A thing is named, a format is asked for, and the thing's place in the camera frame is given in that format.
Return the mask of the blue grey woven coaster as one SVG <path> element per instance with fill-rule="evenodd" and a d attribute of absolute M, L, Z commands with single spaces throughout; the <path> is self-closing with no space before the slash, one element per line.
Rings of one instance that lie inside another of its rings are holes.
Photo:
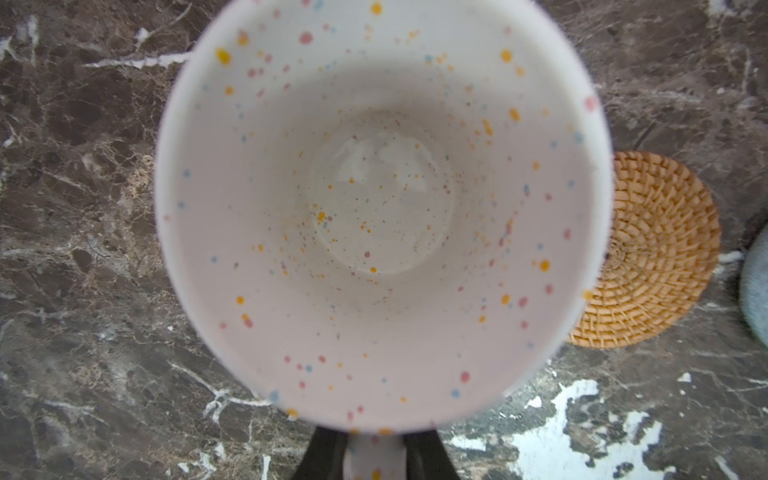
<path fill-rule="evenodd" d="M 739 307 L 752 334 L 768 344 L 768 230 L 764 227 L 745 255 L 739 283 Z"/>

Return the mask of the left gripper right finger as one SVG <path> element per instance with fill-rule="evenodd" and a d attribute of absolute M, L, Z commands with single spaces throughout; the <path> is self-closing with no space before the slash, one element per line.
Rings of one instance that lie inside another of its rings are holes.
<path fill-rule="evenodd" d="M 403 437 L 408 480 L 460 480 L 436 430 Z"/>

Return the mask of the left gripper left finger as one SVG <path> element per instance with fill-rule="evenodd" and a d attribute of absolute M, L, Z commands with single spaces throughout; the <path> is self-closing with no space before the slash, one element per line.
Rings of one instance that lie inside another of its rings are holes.
<path fill-rule="evenodd" d="M 291 480 L 342 480 L 347 441 L 345 432 L 316 427 Z"/>

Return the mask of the white speckled mug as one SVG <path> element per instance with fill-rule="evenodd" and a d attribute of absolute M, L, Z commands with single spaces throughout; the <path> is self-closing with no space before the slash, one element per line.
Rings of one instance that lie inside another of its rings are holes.
<path fill-rule="evenodd" d="M 343 479 L 499 402 L 564 342 L 611 229 L 593 83 L 531 1 L 233 1 L 158 132 L 165 266 L 195 330 Z"/>

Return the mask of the orange rattan round coaster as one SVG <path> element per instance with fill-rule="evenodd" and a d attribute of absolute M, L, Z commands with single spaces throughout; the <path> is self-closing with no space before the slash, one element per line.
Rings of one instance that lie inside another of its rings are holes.
<path fill-rule="evenodd" d="M 721 227 L 706 185 L 682 163 L 642 151 L 614 159 L 613 226 L 573 345 L 627 347 L 683 318 L 719 261 Z"/>

